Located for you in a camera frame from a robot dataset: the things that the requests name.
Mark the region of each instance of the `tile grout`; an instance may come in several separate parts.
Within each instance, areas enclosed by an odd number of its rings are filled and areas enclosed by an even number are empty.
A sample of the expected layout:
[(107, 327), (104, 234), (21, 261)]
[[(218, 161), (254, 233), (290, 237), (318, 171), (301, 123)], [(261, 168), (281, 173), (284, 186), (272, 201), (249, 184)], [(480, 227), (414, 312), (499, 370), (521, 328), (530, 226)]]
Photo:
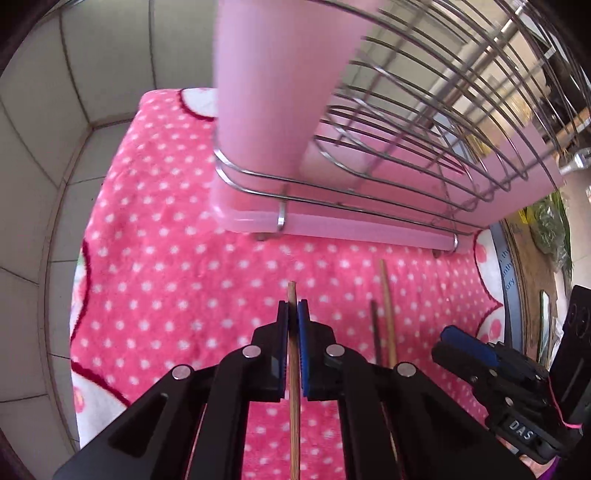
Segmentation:
[(33, 285), (36, 285), (37, 287), (39, 286), (39, 282), (30, 280), (27, 277), (23, 277), (22, 275), (19, 275), (18, 273), (14, 273), (12, 270), (9, 270), (9, 269), (7, 269), (5, 267), (0, 267), (0, 270), (5, 271), (6, 273), (10, 273), (11, 275), (13, 275), (16, 278), (20, 278), (21, 280), (24, 280), (24, 281), (27, 281), (29, 283), (32, 283)]
[(64, 360), (69, 360), (70, 362), (72, 361), (72, 359), (69, 356), (58, 355), (57, 353), (50, 352), (49, 356), (56, 356), (58, 358), (63, 358)]
[(71, 185), (78, 185), (79, 183), (84, 183), (85, 181), (104, 179), (105, 177), (106, 177), (106, 175), (102, 175), (100, 177), (94, 177), (94, 178), (86, 179), (86, 180), (71, 181), (70, 183), (66, 183), (66, 187), (69, 187)]
[(16, 402), (16, 401), (21, 401), (21, 400), (32, 400), (33, 398), (41, 398), (41, 397), (48, 397), (49, 395), (46, 393), (41, 393), (39, 395), (31, 395), (29, 397), (23, 397), (23, 398), (15, 398), (14, 400), (0, 400), (0, 404), (2, 403), (12, 403), (12, 402)]

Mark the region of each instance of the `wooden stick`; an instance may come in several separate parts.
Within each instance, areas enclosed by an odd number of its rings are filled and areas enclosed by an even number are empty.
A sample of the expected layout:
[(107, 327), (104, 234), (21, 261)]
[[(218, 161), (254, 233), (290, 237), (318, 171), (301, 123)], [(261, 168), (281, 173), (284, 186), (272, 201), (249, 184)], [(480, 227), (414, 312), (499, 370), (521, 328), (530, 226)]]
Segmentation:
[(396, 334), (394, 332), (394, 311), (392, 310), (392, 296), (390, 294), (390, 284), (388, 281), (388, 270), (384, 259), (379, 261), (382, 294), (384, 296), (384, 312), (386, 315), (386, 329), (388, 330), (388, 363), (390, 368), (398, 363), (396, 356)]
[(287, 285), (287, 301), (290, 304), (288, 322), (288, 355), (290, 360), (290, 446), (291, 480), (300, 480), (300, 352), (297, 326), (296, 282)]

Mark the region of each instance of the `metal bar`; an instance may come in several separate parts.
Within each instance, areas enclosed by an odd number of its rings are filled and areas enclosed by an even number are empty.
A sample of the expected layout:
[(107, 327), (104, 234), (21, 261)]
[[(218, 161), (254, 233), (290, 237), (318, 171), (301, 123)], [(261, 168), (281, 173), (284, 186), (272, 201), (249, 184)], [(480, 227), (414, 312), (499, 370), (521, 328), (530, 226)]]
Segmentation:
[[(451, 200), (444, 200), (442, 198), (437, 197), (436, 195), (425, 193), (425, 192), (422, 192), (421, 190), (414, 189), (412, 187), (409, 187), (409, 186), (406, 186), (406, 185), (403, 185), (403, 184), (399, 184), (399, 183), (396, 183), (396, 182), (387, 181), (387, 180), (383, 180), (383, 179), (376, 179), (374, 177), (371, 177), (371, 176), (368, 176), (366, 174), (363, 174), (363, 173), (357, 172), (355, 170), (352, 170), (351, 168), (347, 167), (346, 165), (338, 162), (336, 159), (334, 159), (334, 157), (332, 157), (328, 152), (326, 152), (321, 147), (321, 145), (319, 145), (319, 141), (321, 141), (321, 140), (316, 140), (314, 143), (315, 143), (316, 147), (319, 149), (319, 151), (321, 152), (321, 154), (323, 156), (325, 156), (329, 161), (331, 161), (336, 167), (339, 167), (342, 170), (347, 171), (351, 175), (357, 176), (357, 177), (362, 178), (362, 179), (365, 179), (365, 180), (373, 180), (373, 181), (376, 181), (378, 183), (383, 183), (383, 184), (390, 185), (392, 187), (397, 187), (397, 188), (400, 188), (400, 189), (403, 189), (403, 190), (408, 190), (410, 192), (424, 194), (424, 195), (428, 196), (429, 198), (432, 198), (434, 200), (438, 200), (438, 201), (443, 202), (443, 203), (447, 203), (449, 206), (453, 206), (455, 208), (459, 208), (459, 209), (462, 209), (463, 210), (463, 208), (462, 208), (461, 205), (459, 205), (458, 203), (452, 202)], [(418, 207), (411, 206), (411, 205), (406, 205), (406, 204), (401, 203), (401, 202), (395, 202), (393, 200), (380, 199), (380, 198), (373, 197), (373, 196), (370, 196), (370, 195), (365, 195), (365, 194), (358, 193), (358, 192), (352, 192), (351, 190), (341, 190), (341, 189), (337, 189), (337, 188), (333, 188), (333, 187), (329, 187), (329, 186), (317, 185), (317, 184), (310, 183), (310, 182), (307, 182), (307, 181), (304, 181), (304, 180), (288, 179), (288, 178), (285, 178), (285, 177), (279, 177), (279, 176), (268, 175), (268, 174), (264, 174), (264, 173), (260, 173), (260, 172), (251, 171), (251, 170), (245, 170), (243, 168), (238, 167), (233, 162), (231, 162), (231, 160), (228, 159), (227, 156), (225, 156), (224, 153), (218, 147), (214, 147), (213, 152), (214, 152), (215, 156), (217, 157), (217, 159), (224, 166), (227, 166), (227, 167), (233, 169), (234, 171), (237, 171), (238, 173), (242, 173), (242, 174), (249, 175), (249, 176), (252, 176), (252, 177), (257, 177), (257, 178), (262, 178), (262, 179), (268, 179), (268, 180), (276, 180), (276, 181), (285, 182), (285, 183), (293, 183), (293, 184), (303, 185), (303, 186), (308, 186), (308, 187), (315, 187), (315, 188), (318, 188), (320, 190), (326, 190), (328, 192), (340, 193), (340, 194), (344, 194), (344, 195), (353, 196), (353, 197), (356, 197), (356, 198), (362, 198), (362, 199), (366, 199), (366, 200), (373, 200), (373, 201), (376, 201), (376, 202), (382, 202), (382, 203), (385, 203), (387, 205), (393, 205), (393, 206), (397, 206), (397, 207), (401, 207), (401, 208), (406, 208), (406, 209), (409, 209), (409, 210), (413, 210), (415, 212), (425, 213), (427, 215), (433, 215), (433, 216), (439, 216), (440, 215), (437, 212), (431, 212), (429, 210), (420, 209)], [(291, 199), (291, 200), (296, 200), (296, 201), (304, 201), (304, 200), (298, 200), (300, 197), (290, 196), (288, 198), (286, 193), (283, 193), (281, 195), (278, 195), (278, 194), (273, 194), (273, 193), (268, 193), (268, 192), (258, 192), (256, 190), (250, 190), (248, 193), (261, 194), (261, 195), (264, 195), (264, 196), (271, 196), (271, 197), (274, 197), (274, 198), (279, 198), (279, 199), (284, 199), (284, 200)], [(459, 223), (461, 223), (462, 225), (468, 226), (468, 227), (472, 227), (472, 228), (481, 228), (481, 226), (476, 225), (476, 224), (473, 224), (473, 223), (470, 223), (470, 222), (459, 222)]]
[[(392, 79), (392, 81), (393, 81), (394, 83), (396, 83), (396, 84), (397, 84), (397, 85), (398, 85), (398, 86), (399, 86), (399, 87), (400, 87), (402, 90), (404, 90), (405, 92), (407, 92), (409, 95), (411, 95), (411, 96), (413, 96), (413, 97), (415, 97), (415, 98), (419, 98), (419, 97), (418, 97), (418, 95), (417, 95), (416, 93), (414, 93), (412, 90), (408, 89), (407, 87), (405, 87), (405, 86), (402, 84), (402, 83), (405, 81), (404, 79), (402, 79), (402, 78), (398, 77), (397, 75), (394, 75), (394, 74), (392, 74), (392, 73), (390, 73), (390, 72), (384, 72), (384, 71), (382, 71), (382, 74), (384, 74), (384, 75), (386, 75), (386, 76), (389, 76), (389, 77)], [(423, 90), (423, 89), (420, 89), (420, 90), (422, 90), (422, 91), (421, 91), (421, 93), (423, 93), (424, 95), (426, 95), (426, 96), (430, 95), (430, 94), (429, 94), (429, 92), (427, 92), (426, 90)], [(358, 98), (352, 98), (352, 99), (353, 99), (354, 101), (357, 101), (357, 102), (358, 102), (358, 101), (360, 101), (360, 99), (358, 99)], [(451, 111), (450, 111), (450, 112), (448, 112), (448, 116), (452, 116), (452, 117), (454, 118), (454, 121), (455, 121), (455, 122), (457, 122), (458, 124), (462, 124), (462, 125), (463, 125), (465, 128), (467, 128), (467, 129), (471, 130), (475, 136), (477, 136), (477, 137), (478, 137), (479, 139), (481, 139), (481, 140), (482, 140), (482, 141), (483, 141), (485, 144), (487, 144), (488, 146), (490, 146), (492, 150), (495, 150), (495, 152), (497, 153), (497, 155), (499, 155), (499, 157), (502, 157), (502, 158), (503, 158), (503, 159), (504, 159), (504, 160), (505, 160), (505, 161), (506, 161), (506, 162), (507, 162), (507, 163), (508, 163), (508, 164), (509, 164), (509, 165), (510, 165), (510, 166), (511, 166), (511, 167), (512, 167), (514, 170), (515, 170), (515, 172), (519, 172), (519, 171), (518, 171), (518, 169), (517, 169), (517, 168), (516, 168), (516, 167), (515, 167), (515, 166), (514, 166), (514, 165), (513, 165), (513, 164), (512, 164), (510, 161), (509, 161), (509, 159), (508, 159), (508, 158), (507, 158), (507, 157), (506, 157), (506, 156), (505, 156), (505, 155), (504, 155), (502, 152), (500, 152), (500, 150), (498, 150), (498, 148), (496, 148), (496, 147), (495, 147), (495, 146), (494, 146), (494, 145), (493, 145), (493, 144), (492, 144), (492, 143), (491, 143), (491, 142), (490, 142), (490, 141), (489, 141), (489, 140), (488, 140), (488, 139), (487, 139), (487, 138), (484, 136), (484, 134), (482, 133), (482, 131), (480, 131), (480, 132), (476, 132), (476, 131), (474, 131), (474, 130), (473, 130), (473, 128), (472, 128), (472, 125), (471, 125), (471, 124), (469, 124), (468, 122), (466, 122), (466, 120), (465, 120), (463, 117), (461, 117), (461, 116), (459, 116), (459, 115), (456, 115), (456, 113), (455, 113), (455, 112), (451, 112)], [(511, 143), (511, 145), (512, 145), (512, 147), (513, 147), (513, 150), (514, 150), (514, 151), (517, 153), (517, 156), (518, 156), (519, 160), (521, 161), (521, 164), (523, 164), (523, 161), (521, 160), (521, 156), (519, 155), (519, 152), (518, 152), (518, 151), (517, 151), (517, 149), (515, 148), (515, 145), (513, 145), (513, 143), (512, 143), (510, 140), (509, 140), (509, 142)], [(455, 154), (454, 152), (449, 152), (449, 153), (450, 153), (450, 155), (452, 155), (452, 156), (456, 156), (456, 154)], [(478, 170), (474, 164), (469, 164), (469, 165), (471, 166), (471, 168), (474, 168), (474, 169)]]
[[(423, 19), (423, 17), (425, 16), (426, 11), (428, 10), (429, 6), (431, 5), (432, 0), (420, 0), (421, 1), (421, 8), (420, 10), (415, 14), (415, 16), (413, 17), (413, 19), (406, 25), (406, 32), (410, 32), (412, 31), (416, 25)], [(390, 54), (388, 55), (388, 57), (386, 58), (386, 60), (384, 61), (382, 68), (384, 70), (387, 70), (390, 65), (392, 64), (392, 62), (394, 60), (396, 60), (397, 56), (398, 56), (398, 52), (402, 49), (402, 47), (404, 46), (404, 44), (406, 43), (406, 41), (404, 40), (403, 37), (401, 37), (398, 42), (396, 43), (396, 45), (394, 45), (391, 48)], [(380, 81), (382, 80), (382, 76), (379, 73), (375, 73), (374, 77), (372, 78), (369, 86), (367, 87), (367, 91), (368, 92), (373, 92), (374, 89), (376, 89), (380, 83)], [(368, 94), (364, 94), (363, 96), (363, 101), (366, 101), (368, 97)], [(359, 110), (356, 110), (353, 113), (353, 118), (355, 118), (357, 116), (357, 114), (359, 113)], [(354, 120), (350, 120), (347, 123), (347, 128), (349, 128), (351, 126), (351, 124), (353, 123)]]

